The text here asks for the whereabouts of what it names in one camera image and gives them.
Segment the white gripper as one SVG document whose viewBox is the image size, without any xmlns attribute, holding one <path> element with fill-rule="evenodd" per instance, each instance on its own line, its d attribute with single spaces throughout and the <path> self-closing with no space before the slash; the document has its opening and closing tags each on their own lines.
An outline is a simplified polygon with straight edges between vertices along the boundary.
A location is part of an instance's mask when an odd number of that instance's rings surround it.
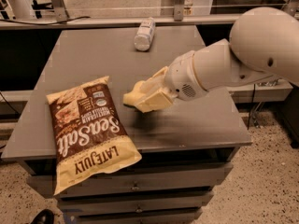
<svg viewBox="0 0 299 224">
<path fill-rule="evenodd" d="M 137 83 L 135 89 L 139 97 L 135 107 L 143 113 L 168 108 L 174 100 L 171 92 L 183 101 L 207 95 L 207 90 L 195 74 L 194 54 L 195 51 L 191 50 L 178 56 L 168 67 L 156 72 L 147 80 L 150 89 L 146 89 L 143 83 Z"/>
</svg>

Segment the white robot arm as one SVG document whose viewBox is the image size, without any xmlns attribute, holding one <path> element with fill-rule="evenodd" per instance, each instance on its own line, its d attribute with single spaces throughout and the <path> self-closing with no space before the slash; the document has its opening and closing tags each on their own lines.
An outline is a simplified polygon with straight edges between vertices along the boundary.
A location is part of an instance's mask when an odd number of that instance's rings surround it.
<svg viewBox="0 0 299 224">
<path fill-rule="evenodd" d="M 235 21 L 230 35 L 177 57 L 139 88 L 134 106 L 142 112 L 190 101 L 220 87 L 266 79 L 299 83 L 299 21 L 282 10 L 258 7 Z"/>
</svg>

